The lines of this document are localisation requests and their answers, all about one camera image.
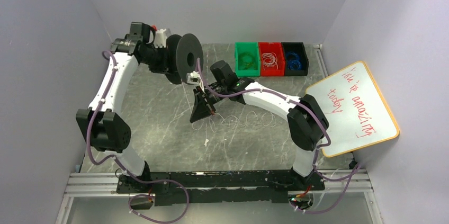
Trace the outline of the black cable spool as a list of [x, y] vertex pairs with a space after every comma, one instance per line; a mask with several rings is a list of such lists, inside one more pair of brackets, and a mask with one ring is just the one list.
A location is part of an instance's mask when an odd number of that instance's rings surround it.
[[191, 33], [183, 36], [171, 35], [167, 39], [168, 71], [166, 78], [179, 85], [187, 84], [187, 74], [195, 71], [197, 59], [200, 59], [201, 67], [204, 64], [203, 49], [198, 38]]

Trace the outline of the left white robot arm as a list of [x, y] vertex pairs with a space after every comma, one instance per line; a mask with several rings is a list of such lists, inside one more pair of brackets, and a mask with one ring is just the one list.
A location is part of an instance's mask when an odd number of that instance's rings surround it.
[[148, 184], [149, 165], [130, 145], [130, 126], [121, 118], [124, 96], [131, 77], [141, 63], [156, 73], [170, 72], [170, 55], [181, 36], [169, 29], [132, 22], [123, 38], [111, 43], [102, 55], [109, 60], [105, 76], [88, 108], [79, 109], [76, 121], [86, 142], [86, 154], [94, 165], [112, 159], [126, 181]]

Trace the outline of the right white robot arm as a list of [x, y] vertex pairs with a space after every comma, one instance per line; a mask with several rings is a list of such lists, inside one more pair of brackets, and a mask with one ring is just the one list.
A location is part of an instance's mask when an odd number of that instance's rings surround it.
[[226, 98], [277, 115], [288, 123], [296, 146], [293, 171], [303, 178], [310, 177], [316, 168], [318, 150], [323, 147], [321, 141], [329, 128], [317, 100], [309, 94], [303, 97], [283, 94], [251, 78], [238, 77], [223, 60], [214, 63], [210, 70], [215, 78], [212, 84], [205, 81], [199, 68], [186, 75], [187, 83], [195, 85], [190, 122], [215, 115], [215, 104]]

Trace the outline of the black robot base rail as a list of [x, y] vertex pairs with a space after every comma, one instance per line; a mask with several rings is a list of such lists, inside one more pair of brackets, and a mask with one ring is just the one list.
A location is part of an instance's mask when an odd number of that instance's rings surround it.
[[211, 172], [152, 172], [137, 182], [120, 175], [117, 194], [153, 194], [156, 206], [181, 203], [286, 203], [303, 192], [323, 191], [320, 176], [303, 178], [292, 169]]

